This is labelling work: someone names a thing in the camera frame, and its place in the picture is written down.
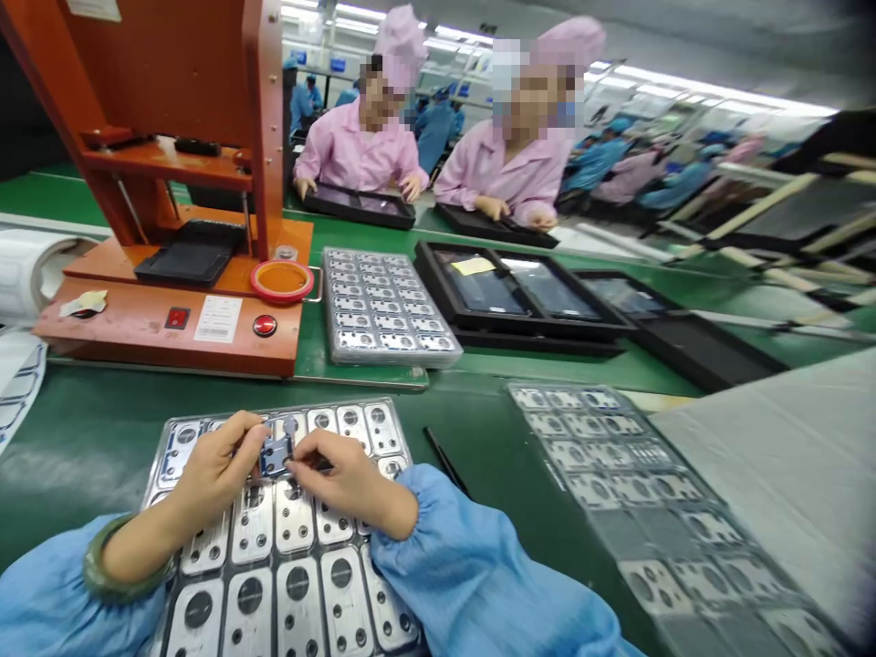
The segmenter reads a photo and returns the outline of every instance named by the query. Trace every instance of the yellow sticky note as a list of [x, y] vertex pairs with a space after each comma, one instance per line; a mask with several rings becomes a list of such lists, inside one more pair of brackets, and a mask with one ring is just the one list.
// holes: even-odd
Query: yellow sticky note
[[482, 274], [485, 271], [491, 271], [492, 269], [495, 269], [495, 265], [493, 263], [482, 257], [475, 257], [471, 260], [464, 260], [461, 263], [454, 263], [454, 267], [456, 271], [458, 271], [463, 276]]

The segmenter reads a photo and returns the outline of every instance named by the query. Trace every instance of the red switch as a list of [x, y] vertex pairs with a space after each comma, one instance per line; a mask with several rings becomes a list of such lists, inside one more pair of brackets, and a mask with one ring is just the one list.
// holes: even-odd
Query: red switch
[[189, 323], [189, 308], [171, 308], [167, 314], [167, 321], [164, 322], [166, 329], [185, 329], [185, 325]]

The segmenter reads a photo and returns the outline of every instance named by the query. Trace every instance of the orange machine frame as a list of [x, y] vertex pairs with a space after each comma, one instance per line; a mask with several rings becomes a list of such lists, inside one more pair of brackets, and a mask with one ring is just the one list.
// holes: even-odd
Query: orange machine frame
[[[76, 16], [66, 0], [0, 0], [0, 29], [114, 234], [65, 270], [34, 332], [77, 358], [291, 376], [302, 307], [271, 307], [249, 285], [278, 245], [294, 246], [306, 265], [313, 233], [283, 219], [280, 2], [115, 5], [108, 19]], [[232, 146], [188, 155], [174, 137]], [[177, 207], [167, 181], [239, 192], [242, 210], [251, 193], [255, 217]], [[208, 292], [139, 281], [134, 267], [194, 217], [245, 224], [247, 253]], [[103, 312], [59, 316], [91, 289], [109, 291]], [[208, 295], [243, 298], [231, 344], [194, 339]], [[165, 327], [171, 308], [190, 310], [184, 329]], [[251, 330], [263, 314], [277, 321], [269, 338]]]

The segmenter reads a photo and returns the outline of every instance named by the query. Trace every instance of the red button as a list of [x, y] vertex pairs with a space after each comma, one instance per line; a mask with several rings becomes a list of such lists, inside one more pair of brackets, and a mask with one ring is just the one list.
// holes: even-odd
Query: red button
[[269, 338], [276, 333], [276, 319], [270, 315], [259, 315], [253, 322], [253, 332], [259, 338]]

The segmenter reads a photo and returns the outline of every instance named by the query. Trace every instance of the orange press machine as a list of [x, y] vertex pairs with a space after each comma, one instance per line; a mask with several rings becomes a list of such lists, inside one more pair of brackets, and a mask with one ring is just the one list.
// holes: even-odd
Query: orange press machine
[[[282, 214], [281, 25], [279, 0], [0, 0], [113, 232], [34, 328], [56, 352], [292, 376], [313, 224]], [[237, 193], [240, 212], [177, 205], [169, 181]], [[65, 313], [88, 292], [106, 307]]]

